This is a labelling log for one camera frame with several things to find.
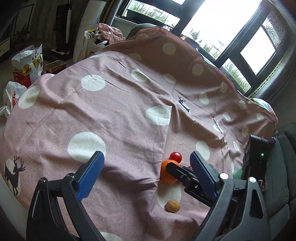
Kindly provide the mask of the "orange tangerine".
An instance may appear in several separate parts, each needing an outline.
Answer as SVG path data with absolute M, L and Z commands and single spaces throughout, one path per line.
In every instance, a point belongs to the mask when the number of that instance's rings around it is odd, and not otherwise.
M 168 163 L 176 164 L 179 167 L 180 167 L 180 164 L 175 160 L 170 160 L 170 159 L 163 161 L 161 164 L 160 180 L 162 180 L 166 184 L 172 184 L 177 182 L 177 179 L 166 171 L 166 166 Z

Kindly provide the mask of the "tan round fruit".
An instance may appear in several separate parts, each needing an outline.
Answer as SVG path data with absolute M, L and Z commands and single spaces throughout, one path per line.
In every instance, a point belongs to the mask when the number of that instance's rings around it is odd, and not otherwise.
M 179 201 L 176 200 L 169 200 L 166 204 L 165 204 L 165 209 L 168 212 L 171 213 L 176 213 L 181 209 L 181 204 Z

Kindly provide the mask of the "green plastic bowl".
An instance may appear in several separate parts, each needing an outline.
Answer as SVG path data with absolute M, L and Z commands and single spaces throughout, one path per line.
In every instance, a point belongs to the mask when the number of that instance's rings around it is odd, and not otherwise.
M 241 180 L 242 179 L 242 168 L 240 168 L 239 170 L 237 170 L 236 172 L 234 172 L 232 174 L 233 179 L 238 179 Z

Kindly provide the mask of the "pink polka dot cloth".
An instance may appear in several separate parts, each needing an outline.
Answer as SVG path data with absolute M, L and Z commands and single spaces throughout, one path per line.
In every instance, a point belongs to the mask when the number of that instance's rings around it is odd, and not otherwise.
M 219 172 L 242 165 L 250 135 L 270 138 L 273 111 L 237 91 L 218 68 L 155 27 L 107 46 L 20 97 L 1 131 L 1 207 L 26 236 L 40 178 L 75 172 L 96 152 L 105 165 L 83 205 L 110 240 L 189 240 L 208 207 L 160 181 L 161 163 L 198 151 Z M 179 201 L 176 213 L 166 211 Z

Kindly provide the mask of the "white plastic bag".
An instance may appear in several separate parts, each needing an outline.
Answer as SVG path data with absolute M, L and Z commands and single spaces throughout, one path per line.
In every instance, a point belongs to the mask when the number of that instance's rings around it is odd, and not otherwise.
M 18 103 L 18 100 L 27 90 L 27 87 L 17 82 L 9 81 L 4 89 L 3 102 L 1 107 L 1 115 L 6 118 L 11 114 L 13 107 Z

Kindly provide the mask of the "black framed window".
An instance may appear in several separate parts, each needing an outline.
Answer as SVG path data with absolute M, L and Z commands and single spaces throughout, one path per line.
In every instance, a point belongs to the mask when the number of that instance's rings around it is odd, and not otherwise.
M 295 46 L 292 25 L 274 1 L 115 1 L 110 22 L 163 27 L 222 70 L 245 96 L 267 81 Z

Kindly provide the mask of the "white red shopping bag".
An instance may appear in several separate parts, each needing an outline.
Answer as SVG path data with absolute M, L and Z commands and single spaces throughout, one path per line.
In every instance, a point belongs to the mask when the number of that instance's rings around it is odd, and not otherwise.
M 29 88 L 43 72 L 43 46 L 23 49 L 11 59 L 15 82 Z

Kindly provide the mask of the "pink crumpled clothing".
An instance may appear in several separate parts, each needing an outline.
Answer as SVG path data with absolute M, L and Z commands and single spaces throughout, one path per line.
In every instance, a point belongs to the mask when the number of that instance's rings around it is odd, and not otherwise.
M 122 31 L 118 28 L 109 26 L 104 23 L 99 23 L 97 29 L 102 34 L 104 39 L 108 41 L 109 44 L 114 44 L 125 40 Z

